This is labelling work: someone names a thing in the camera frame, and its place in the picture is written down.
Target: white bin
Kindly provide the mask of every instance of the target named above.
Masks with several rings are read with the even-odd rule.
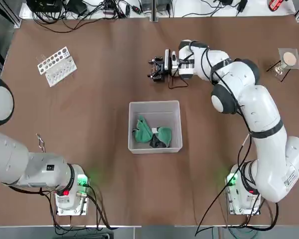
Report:
[[[150,128],[170,127],[172,139],[169,148],[152,148],[150,143],[137,143],[133,136],[139,115]],[[129,150],[134,154],[177,153],[183,147],[178,101],[131,102],[129,108]]]

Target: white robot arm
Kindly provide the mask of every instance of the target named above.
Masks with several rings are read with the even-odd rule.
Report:
[[[211,101],[224,114],[241,113],[249,127],[257,150],[257,160],[242,165],[234,183],[228,187],[231,214],[249,214],[254,201],[260,204],[258,192],[268,201],[284,198],[299,179],[299,138],[287,137],[277,106],[268,90],[257,85],[259,70],[250,60],[231,60],[218,50],[209,50],[199,42],[182,41],[180,59],[188,58],[180,67],[172,64],[172,74],[178,69],[183,79],[198,75],[214,85]],[[233,176],[238,165],[234,165]]]
[[[13,109],[13,95],[0,79],[0,125],[11,118]],[[11,187],[52,189],[62,215],[80,215],[86,202],[81,196],[86,194],[88,179],[79,165],[68,164],[63,157],[52,153],[29,153],[23,144],[2,133],[0,182]]]

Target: sticker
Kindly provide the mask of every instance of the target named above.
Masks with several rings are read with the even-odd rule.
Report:
[[[70,202],[70,197],[58,197],[58,203],[69,203]]]
[[[290,165],[287,174],[285,175],[285,177],[282,178],[287,191],[289,191],[293,187],[297,179],[298,179],[298,173],[295,167]]]
[[[48,164],[46,166],[46,171],[54,171],[54,164]]]

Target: brown tabletop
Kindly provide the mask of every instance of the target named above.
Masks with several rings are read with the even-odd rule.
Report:
[[[51,27],[65,30],[61,24]],[[14,94],[15,111],[0,131],[33,152],[39,152],[35,134],[40,133],[48,152],[80,164],[93,185],[100,187],[111,225],[195,225],[195,217],[200,220],[223,187],[247,130],[237,115],[217,113],[208,82],[194,77],[188,88],[169,90],[147,78],[148,60],[163,55],[166,48],[177,50],[183,39],[254,61],[288,134],[299,137],[299,70],[291,70],[283,83],[265,72],[279,59],[278,48],[299,51],[299,23],[293,16],[160,19],[158,23],[103,20],[68,34],[23,21],[2,74]],[[50,88],[37,64],[42,55],[64,46],[78,69]],[[182,150],[131,154],[129,103],[168,100],[180,102]],[[248,159],[256,159],[254,147]],[[279,205],[278,224],[299,225],[299,181]],[[222,196],[203,224],[224,225],[221,209],[225,208]],[[68,224],[69,217],[58,221]],[[230,224],[242,221],[238,216],[229,218]],[[251,222],[270,224],[268,210],[264,208]],[[95,225],[93,205],[88,216],[72,223]],[[44,197],[20,194],[0,184],[0,226],[51,224]]]

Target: floor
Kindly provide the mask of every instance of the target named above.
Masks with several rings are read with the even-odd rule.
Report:
[[[112,239],[251,239],[255,234],[248,230],[239,232],[234,231],[233,237],[227,229],[218,228],[208,229],[197,237],[194,237],[196,227],[173,227],[173,226],[148,226],[142,228],[122,228],[113,232],[102,230],[98,234],[109,234]],[[58,236],[51,227],[32,227],[32,228],[0,228],[0,239],[57,239],[57,238],[96,238],[94,232],[68,233]],[[299,239],[299,227],[276,227],[269,232],[259,232],[255,239]]]

